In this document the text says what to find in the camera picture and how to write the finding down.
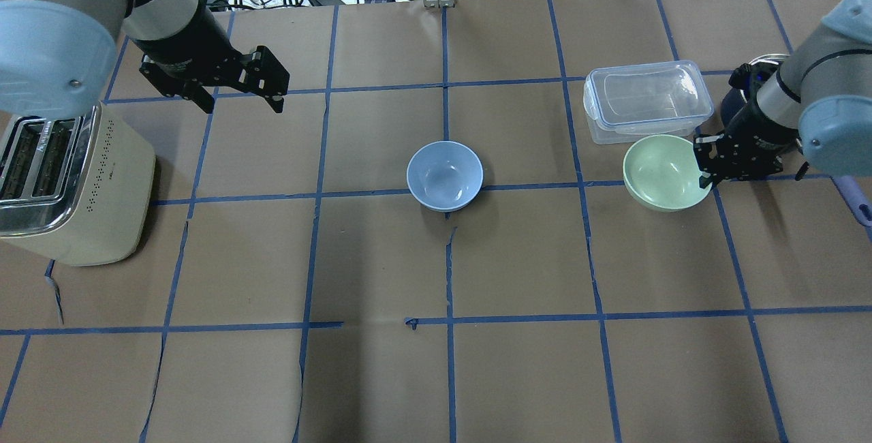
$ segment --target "blue bowl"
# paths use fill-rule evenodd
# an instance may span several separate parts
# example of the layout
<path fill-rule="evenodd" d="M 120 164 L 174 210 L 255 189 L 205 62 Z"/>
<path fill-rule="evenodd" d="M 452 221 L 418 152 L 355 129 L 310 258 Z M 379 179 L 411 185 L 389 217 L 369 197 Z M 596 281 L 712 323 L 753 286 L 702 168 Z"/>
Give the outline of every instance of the blue bowl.
<path fill-rule="evenodd" d="M 432 142 L 415 152 L 405 170 L 405 182 L 415 200 L 434 212 L 455 212 L 467 206 L 484 180 L 476 152 L 458 142 Z"/>

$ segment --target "blue tape line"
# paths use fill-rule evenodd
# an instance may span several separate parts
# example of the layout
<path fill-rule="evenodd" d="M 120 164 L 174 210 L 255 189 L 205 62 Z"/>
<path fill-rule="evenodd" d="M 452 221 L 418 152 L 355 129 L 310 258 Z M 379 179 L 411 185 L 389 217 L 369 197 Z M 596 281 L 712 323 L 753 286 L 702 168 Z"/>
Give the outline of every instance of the blue tape line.
<path fill-rule="evenodd" d="M 872 312 L 872 305 L 844 305 L 834 307 L 775 307 L 752 309 L 755 316 L 795 316 L 802 314 L 853 314 Z"/>
<path fill-rule="evenodd" d="M 470 82 L 449 82 L 449 87 L 479 87 L 484 85 L 518 85 L 521 83 L 554 83 L 561 82 L 563 77 L 519 78 L 509 80 L 470 80 Z"/>
<path fill-rule="evenodd" d="M 608 187 L 623 185 L 623 180 L 586 180 L 585 187 Z"/>
<path fill-rule="evenodd" d="M 374 85 L 368 87 L 336 87 L 331 92 L 374 92 L 379 90 L 438 89 L 442 83 L 410 83 L 405 85 Z"/>
<path fill-rule="evenodd" d="M 227 39 L 230 39 L 230 36 L 233 35 L 233 24 L 236 22 L 236 11 L 230 11 L 230 18 L 227 21 Z"/>
<path fill-rule="evenodd" d="M 128 327 L 63 327 L 47 329 L 0 329 L 0 335 L 146 334 L 162 332 L 160 325 Z"/>
<path fill-rule="evenodd" d="M 769 368 L 766 364 L 766 355 L 763 353 L 763 343 L 760 341 L 760 332 L 757 331 L 757 322 L 754 321 L 754 312 L 751 309 L 751 299 L 748 296 L 747 288 L 745 287 L 745 278 L 742 275 L 741 265 L 738 263 L 738 254 L 736 253 L 736 245 L 732 240 L 732 232 L 730 224 L 726 219 L 726 210 L 723 207 L 723 200 L 720 197 L 720 192 L 717 188 L 713 190 L 714 200 L 717 205 L 717 214 L 720 216 L 720 223 L 723 226 L 723 235 L 726 237 L 726 245 L 730 250 L 730 259 L 732 260 L 732 268 L 736 273 L 736 281 L 738 282 L 738 291 L 742 295 L 742 304 L 745 306 L 747 314 L 748 326 L 751 329 L 751 337 L 754 341 L 754 350 L 757 351 L 757 362 L 760 363 L 760 373 L 763 375 L 763 383 L 766 385 L 766 395 L 769 397 L 769 406 L 772 408 L 773 418 L 775 418 L 775 427 L 778 430 L 778 437 L 781 443 L 788 443 L 788 434 L 784 429 L 784 421 L 781 419 L 781 409 L 778 406 L 778 399 L 775 397 L 775 387 L 772 384 L 772 378 L 769 376 Z"/>
<path fill-rule="evenodd" d="M 166 300 L 166 312 L 164 313 L 164 328 L 169 326 L 169 321 L 172 319 L 172 307 L 175 306 L 175 294 L 178 290 L 178 276 L 181 275 L 181 263 L 185 257 L 185 245 L 187 244 L 187 222 L 185 228 L 181 231 L 181 241 L 178 242 L 178 256 L 175 260 L 175 269 L 172 270 L 172 283 L 169 287 L 169 298 Z"/>
<path fill-rule="evenodd" d="M 406 318 L 404 323 L 412 328 L 418 325 L 445 325 L 449 322 L 456 322 L 456 319 L 449 321 L 448 318 Z"/>
<path fill-rule="evenodd" d="M 236 201 L 270 201 L 270 200 L 310 200 L 317 194 L 315 192 L 301 192 L 301 194 L 253 194 L 249 196 L 209 196 L 196 198 L 196 203 L 230 203 Z"/>
<path fill-rule="evenodd" d="M 539 314 L 533 316 L 467 316 L 455 318 L 454 323 L 523 323 L 523 322 L 585 322 L 598 321 L 598 314 Z M 420 319 L 421 324 L 427 324 L 428 319 Z"/>
<path fill-rule="evenodd" d="M 445 141 L 451 139 L 448 116 L 448 87 L 442 88 L 442 139 Z"/>
<path fill-rule="evenodd" d="M 233 323 L 218 325 L 146 325 L 128 327 L 72 327 L 49 329 L 2 329 L 0 335 L 155 334 L 162 332 L 293 331 L 303 322 Z M 309 322 L 310 329 L 339 329 L 343 322 Z"/>
<path fill-rule="evenodd" d="M 154 200 L 151 202 L 153 207 L 168 207 L 172 206 L 172 204 L 191 204 L 191 200 L 190 198 L 183 198 L 183 200 Z"/>
<path fill-rule="evenodd" d="M 451 139 L 448 113 L 448 8 L 442 8 L 442 139 Z"/>
<path fill-rule="evenodd" d="M 829 179 L 826 174 L 806 174 L 803 179 Z M 779 174 L 777 176 L 765 176 L 763 179 L 757 180 L 796 180 L 794 174 Z"/>
<path fill-rule="evenodd" d="M 216 87 L 212 91 L 212 96 L 215 96 L 218 93 L 218 88 Z M 187 206 L 187 219 L 192 219 L 193 217 L 193 206 L 196 204 L 197 200 L 197 188 L 200 187 L 200 176 L 203 173 L 203 162 L 206 160 L 206 148 L 209 145 L 209 134 L 212 132 L 212 120 L 215 117 L 215 108 L 212 108 L 212 112 L 208 114 L 206 117 L 206 130 L 203 132 L 203 141 L 200 144 L 200 156 L 197 157 L 197 169 L 193 174 L 193 185 L 191 186 L 191 201 Z"/>
<path fill-rule="evenodd" d="M 109 86 L 106 88 L 106 95 L 103 97 L 104 101 L 108 101 L 110 95 L 112 95 L 112 88 L 115 87 L 115 80 L 118 80 L 118 72 L 121 70 L 121 61 L 124 61 L 124 54 L 127 52 L 128 42 L 130 42 L 130 38 L 124 36 L 124 42 L 121 43 L 118 58 L 115 59 L 115 68 L 112 70 L 112 78 L 109 79 Z"/>
<path fill-rule="evenodd" d="M 6 412 L 9 410 L 9 402 L 12 400 L 12 393 L 15 391 L 15 383 L 18 381 L 18 375 L 21 373 L 21 365 L 25 362 L 25 354 L 27 354 L 27 346 L 31 343 L 31 336 L 25 335 L 25 340 L 21 343 L 21 350 L 18 351 L 18 360 L 15 362 L 15 369 L 12 371 L 12 378 L 9 380 L 9 387 L 6 388 L 6 396 L 3 397 L 3 406 L 0 406 L 0 427 L 3 427 L 3 421 L 6 419 Z"/>
<path fill-rule="evenodd" d="M 607 320 L 735 318 L 745 316 L 745 310 L 684 310 L 680 312 L 617 312 L 605 314 Z"/>
<path fill-rule="evenodd" d="M 794 46 L 790 44 L 790 38 L 788 38 L 788 31 L 784 29 L 784 24 L 781 23 L 781 17 L 778 15 L 778 9 L 775 8 L 775 2 L 773 0 L 766 0 L 769 4 L 769 10 L 772 11 L 773 17 L 775 17 L 775 24 L 778 25 L 778 30 L 781 32 L 781 39 L 784 40 L 784 46 L 788 49 L 788 54 L 794 54 Z"/>
<path fill-rule="evenodd" d="M 324 94 L 324 89 L 292 89 L 285 92 L 286 95 Z M 222 92 L 215 94 L 215 99 L 234 99 L 238 97 L 261 97 L 250 92 Z"/>
<path fill-rule="evenodd" d="M 139 104 L 139 102 L 183 101 L 178 95 L 172 97 L 135 97 L 133 99 L 112 99 L 105 104 Z"/>
<path fill-rule="evenodd" d="M 336 191 L 322 192 L 324 198 L 355 198 L 358 196 L 390 196 L 395 194 L 411 194 L 408 189 L 375 189 L 375 191 Z"/>
<path fill-rule="evenodd" d="M 482 191 L 520 191 L 520 189 L 563 189 L 578 187 L 577 182 L 547 182 L 542 184 L 497 184 L 486 185 Z"/>
<path fill-rule="evenodd" d="M 330 128 L 330 93 L 333 88 L 333 61 L 336 57 L 336 32 L 339 26 L 339 6 L 333 6 L 333 25 L 330 28 L 330 54 L 327 58 L 327 86 L 324 89 L 324 122 L 321 124 L 321 152 L 318 158 L 318 180 L 315 188 L 315 216 L 312 219 L 312 237 L 309 244 L 309 270 L 306 275 L 306 299 L 302 313 L 302 337 L 300 339 L 300 405 L 296 415 L 293 443 L 300 437 L 300 419 L 302 418 L 302 383 L 305 380 L 306 356 L 309 350 L 309 322 L 312 316 L 312 290 L 315 285 L 315 255 L 317 254 L 318 229 L 321 223 L 321 199 L 324 191 L 324 160 L 327 155 L 327 130 Z"/>
<path fill-rule="evenodd" d="M 233 323 L 227 325 L 172 325 L 168 332 L 226 332 L 226 331 L 293 331 L 305 329 L 306 322 Z M 339 329 L 343 322 L 309 322 L 309 329 Z"/>
<path fill-rule="evenodd" d="M 451 229 L 448 244 L 445 244 L 445 295 L 446 319 L 448 319 L 448 435 L 451 443 L 457 442 L 457 402 L 454 383 L 454 234 L 457 228 Z"/>
<path fill-rule="evenodd" d="M 161 334 L 161 354 L 158 355 L 158 369 L 155 374 L 155 384 L 152 386 L 152 403 L 149 405 L 149 412 L 146 413 L 146 422 L 142 425 L 140 431 L 140 443 L 146 443 L 146 438 L 149 436 L 149 425 L 152 422 L 152 413 L 155 411 L 155 400 L 158 397 L 158 384 L 161 383 L 161 368 L 163 368 L 163 355 L 166 352 L 166 332 Z"/>
<path fill-rule="evenodd" d="M 570 133 L 570 147 L 572 148 L 572 160 L 576 167 L 576 180 L 580 206 L 582 207 L 582 222 L 585 224 L 585 247 L 587 248 L 588 264 L 591 269 L 591 285 L 594 293 L 594 303 L 597 307 L 597 315 L 602 315 L 602 300 L 597 287 L 597 272 L 595 272 L 594 260 L 591 254 L 591 220 L 588 216 L 587 194 L 585 192 L 585 176 L 578 158 L 578 142 L 576 142 L 576 128 L 572 117 L 572 104 L 570 101 L 570 86 L 566 80 L 566 62 L 563 58 L 563 45 L 560 40 L 560 28 L 557 24 L 557 14 L 554 9 L 554 1 L 548 0 L 548 14 L 551 17 L 551 28 L 554 31 L 554 41 L 557 47 L 557 61 L 560 63 L 560 77 L 563 80 L 563 103 L 566 110 L 566 123 Z M 621 424 L 617 413 L 617 398 L 614 395 L 614 377 L 611 371 L 611 355 L 608 353 L 608 335 L 605 331 L 605 319 L 600 321 L 600 346 L 602 347 L 602 366 L 605 371 L 606 390 L 608 391 L 608 409 L 611 413 L 612 430 L 614 440 L 621 443 Z"/>
<path fill-rule="evenodd" d="M 660 11 L 660 20 L 663 21 L 663 28 L 666 30 L 666 39 L 669 40 L 669 49 L 672 49 L 672 58 L 675 61 L 679 60 L 679 50 L 675 46 L 675 39 L 672 36 L 672 30 L 669 28 L 669 20 L 666 18 L 666 9 L 663 8 L 663 0 L 657 0 L 657 10 Z"/>

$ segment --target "green bowl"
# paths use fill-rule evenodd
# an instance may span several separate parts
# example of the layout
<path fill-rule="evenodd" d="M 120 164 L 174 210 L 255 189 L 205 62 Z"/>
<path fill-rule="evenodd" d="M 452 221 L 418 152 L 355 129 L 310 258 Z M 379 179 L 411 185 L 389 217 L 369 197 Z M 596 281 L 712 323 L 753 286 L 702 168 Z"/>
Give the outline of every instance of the green bowl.
<path fill-rule="evenodd" d="M 630 196 L 657 212 L 676 212 L 706 198 L 692 142 L 672 135 L 642 138 L 623 156 L 623 184 Z"/>

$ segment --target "grid of blue tape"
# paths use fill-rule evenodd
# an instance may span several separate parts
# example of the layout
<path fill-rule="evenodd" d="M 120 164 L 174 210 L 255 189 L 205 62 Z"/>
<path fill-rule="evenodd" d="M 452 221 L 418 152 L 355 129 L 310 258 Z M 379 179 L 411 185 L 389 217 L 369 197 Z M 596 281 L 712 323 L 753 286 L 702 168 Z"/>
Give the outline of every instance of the grid of blue tape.
<path fill-rule="evenodd" d="M 793 46 L 788 39 L 787 32 L 781 23 L 778 11 L 773 0 L 766 0 L 769 8 L 775 17 L 775 22 L 778 25 L 779 32 L 783 37 L 785 46 L 788 52 L 793 52 Z M 318 179 L 317 191 L 314 194 L 270 194 L 270 195 L 246 195 L 246 196 L 221 196 L 221 197 L 197 197 L 197 186 L 202 172 L 202 164 L 208 148 L 209 130 L 211 128 L 213 114 L 208 115 L 206 120 L 206 129 L 203 134 L 202 145 L 200 145 L 200 156 L 197 163 L 196 175 L 194 175 L 193 186 L 191 189 L 191 197 L 186 200 L 157 200 L 153 204 L 155 206 L 174 206 L 174 204 L 184 204 L 188 206 L 188 219 L 193 217 L 193 211 L 198 203 L 211 202 L 228 202 L 228 201 L 252 201 L 252 200 L 296 200 L 297 198 L 314 198 L 315 200 L 315 217 L 313 220 L 311 246 L 309 247 L 309 270 L 306 284 L 305 297 L 305 312 L 303 313 L 302 322 L 278 322 L 278 323 L 251 323 L 251 324 L 228 324 L 228 325 L 170 325 L 172 318 L 172 306 L 174 306 L 175 292 L 178 286 L 178 276 L 183 265 L 184 250 L 187 243 L 187 224 L 183 230 L 183 237 L 178 246 L 178 258 L 175 265 L 174 275 L 172 276 L 172 285 L 170 289 L 168 305 L 166 305 L 166 314 L 163 325 L 161 326 L 144 326 L 144 327 L 105 327 L 105 328 L 57 328 L 57 329 L 0 329 L 0 335 L 24 335 L 22 346 L 19 351 L 16 366 L 13 369 L 12 379 L 6 390 L 3 398 L 3 405 L 0 407 L 0 425 L 3 424 L 6 412 L 9 408 L 12 394 L 15 390 L 15 384 L 18 380 L 18 375 L 21 371 L 22 363 L 24 362 L 27 348 L 30 344 L 32 335 L 77 335 L 77 334 L 126 334 L 126 333 L 159 333 L 161 334 L 161 361 L 163 350 L 166 346 L 166 335 L 171 332 L 209 332 L 209 331 L 270 331 L 271 329 L 300 329 L 302 332 L 299 363 L 301 377 L 305 374 L 306 355 L 308 349 L 309 331 L 311 329 L 339 329 L 342 327 L 342 322 L 312 322 L 311 321 L 311 295 L 314 282 L 315 272 L 315 254 L 317 253 L 317 238 L 320 222 L 320 209 L 322 198 L 351 198 L 359 196 L 383 196 L 393 194 L 408 194 L 408 189 L 378 189 L 377 191 L 357 191 L 357 192 L 323 192 L 324 182 L 324 156 L 327 145 L 327 130 L 330 117 L 330 94 L 333 92 L 362 92 L 362 91 L 377 91 L 377 90 L 399 90 L 399 89 L 426 89 L 440 88 L 443 90 L 443 138 L 450 137 L 449 124 L 449 88 L 452 87 L 468 87 L 468 86 L 485 86 L 485 85 L 505 85 L 505 84 L 530 84 L 530 83 L 552 83 L 560 82 L 563 86 L 563 98 L 566 110 L 567 126 L 570 133 L 570 146 L 572 148 L 573 163 L 576 168 L 575 182 L 560 182 L 560 183 L 539 183 L 528 185 L 489 185 L 483 188 L 483 191 L 514 191 L 514 189 L 555 189 L 555 188 L 576 188 L 579 191 L 580 198 L 580 213 L 582 213 L 583 225 L 585 225 L 585 242 L 586 253 L 589 259 L 589 268 L 591 269 L 591 287 L 594 293 L 595 313 L 594 314 L 566 314 L 566 315 L 529 315 L 529 316 L 466 316 L 466 318 L 455 318 L 454 316 L 454 293 L 452 293 L 452 233 L 451 239 L 446 244 L 446 307 L 445 318 L 414 318 L 406 319 L 406 323 L 417 327 L 418 325 L 446 325 L 448 330 L 448 409 L 449 409 L 449 434 L 451 443 L 457 441 L 457 413 L 455 404 L 455 386 L 454 386 L 454 325 L 464 323 L 496 323 L 496 322 L 598 322 L 600 328 L 600 341 L 602 348 L 602 361 L 604 362 L 604 377 L 608 391 L 608 406 L 612 418 L 612 426 L 614 431 L 614 440 L 622 441 L 620 418 L 619 418 L 619 403 L 617 403 L 616 395 L 614 395 L 614 378 L 611 371 L 610 351 L 608 351 L 608 336 L 606 332 L 606 322 L 610 320 L 629 320 L 629 319 L 666 319 L 666 318 L 723 318 L 724 316 L 745 316 L 748 319 L 751 337 L 753 338 L 754 347 L 757 351 L 758 361 L 760 363 L 760 371 L 763 375 L 766 385 L 766 392 L 769 396 L 770 405 L 773 411 L 776 428 L 778 429 L 779 439 L 782 442 L 788 441 L 787 433 L 785 432 L 781 413 L 779 412 L 778 401 L 775 396 L 775 390 L 769 376 L 766 365 L 766 357 L 763 351 L 763 346 L 760 341 L 760 335 L 757 332 L 755 316 L 788 316 L 800 314 L 836 314 L 836 313 L 858 313 L 872 312 L 872 305 L 847 305 L 834 307 L 776 307 L 776 309 L 754 309 L 751 306 L 751 301 L 748 297 L 747 289 L 745 288 L 744 278 L 741 273 L 741 264 L 739 264 L 738 254 L 735 250 L 735 245 L 732 241 L 730 225 L 726 210 L 723 207 L 723 201 L 717 189 L 714 189 L 714 198 L 719 211 L 720 220 L 723 226 L 723 233 L 728 242 L 730 256 L 732 258 L 733 269 L 735 271 L 737 285 L 743 301 L 743 309 L 727 309 L 727 310 L 689 310 L 689 311 L 663 311 L 663 312 L 629 312 L 629 313 L 607 313 L 602 307 L 602 300 L 597 288 L 597 275 L 593 256 L 591 254 L 591 222 L 589 222 L 587 209 L 586 188 L 597 186 L 614 186 L 623 185 L 621 180 L 607 181 L 586 181 L 583 178 L 582 166 L 578 156 L 578 145 L 576 142 L 576 133 L 574 128 L 574 118 L 570 104 L 569 82 L 576 80 L 584 80 L 583 76 L 568 76 L 563 58 L 563 47 L 561 46 L 560 29 L 558 27 L 557 15 L 555 14 L 553 0 L 547 0 L 548 12 L 551 19 L 551 27 L 554 33 L 555 49 L 557 49 L 558 61 L 560 63 L 560 77 L 550 78 L 531 78 L 531 79 L 516 79 L 516 80 L 470 80 L 470 82 L 449 82 L 448 77 L 448 11 L 442 10 L 442 82 L 441 83 L 421 83 L 407 85 L 388 85 L 388 86 L 364 86 L 352 88 L 334 89 L 332 86 L 333 60 L 336 49 L 337 22 L 339 21 L 339 8 L 333 9 L 333 22 L 330 31 L 330 52 L 328 61 L 327 81 L 324 89 L 299 89 L 290 90 L 290 95 L 295 94 L 324 94 L 325 110 L 322 128 L 321 151 L 318 163 Z M 675 60 L 679 58 L 679 50 L 672 38 L 672 30 L 670 29 L 669 20 L 667 18 L 666 9 L 664 9 L 663 1 L 656 0 L 657 8 L 660 11 L 660 16 L 663 20 L 663 27 L 666 30 L 666 37 L 672 50 L 672 55 Z M 230 26 L 228 26 L 228 34 L 232 32 L 234 23 L 234 15 L 230 15 Z M 121 45 L 121 51 L 112 73 L 108 89 L 106 90 L 106 104 L 137 104 L 138 102 L 158 102 L 168 100 L 178 100 L 178 97 L 144 97 L 135 99 L 112 99 L 112 88 L 117 79 L 119 68 L 121 68 L 122 58 L 127 50 L 129 40 L 125 39 Z M 703 74 L 706 76 L 725 76 L 731 73 L 729 70 L 713 70 L 706 71 Z M 230 97 L 247 97 L 249 94 L 218 94 L 217 89 L 213 92 L 216 99 Z M 807 179 L 826 179 L 824 175 L 809 175 Z M 771 180 L 786 180 L 793 179 L 792 176 L 773 176 Z M 870 241 L 872 241 L 872 232 L 869 233 Z M 299 405 L 302 411 L 302 400 Z M 299 414 L 297 414 L 297 426 L 294 434 L 293 443 L 297 443 L 299 438 Z M 149 425 L 143 428 L 140 434 L 140 441 L 144 441 L 147 435 Z"/>

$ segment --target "robotic arm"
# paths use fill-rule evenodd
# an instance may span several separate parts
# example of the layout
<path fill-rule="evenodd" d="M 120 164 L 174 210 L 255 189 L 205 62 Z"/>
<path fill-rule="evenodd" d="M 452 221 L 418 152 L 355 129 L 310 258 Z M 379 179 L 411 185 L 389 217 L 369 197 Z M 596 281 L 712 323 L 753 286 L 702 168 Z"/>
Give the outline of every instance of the robotic arm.
<path fill-rule="evenodd" d="M 290 76 L 265 46 L 242 55 L 202 0 L 0 0 L 0 110 L 46 119 L 90 110 L 112 72 L 121 28 L 140 72 L 206 112 L 204 86 L 261 95 L 283 110 Z"/>
<path fill-rule="evenodd" d="M 832 176 L 872 175 L 872 0 L 842 0 L 772 76 L 745 68 L 747 104 L 695 139 L 700 187 L 781 172 L 797 147 Z"/>

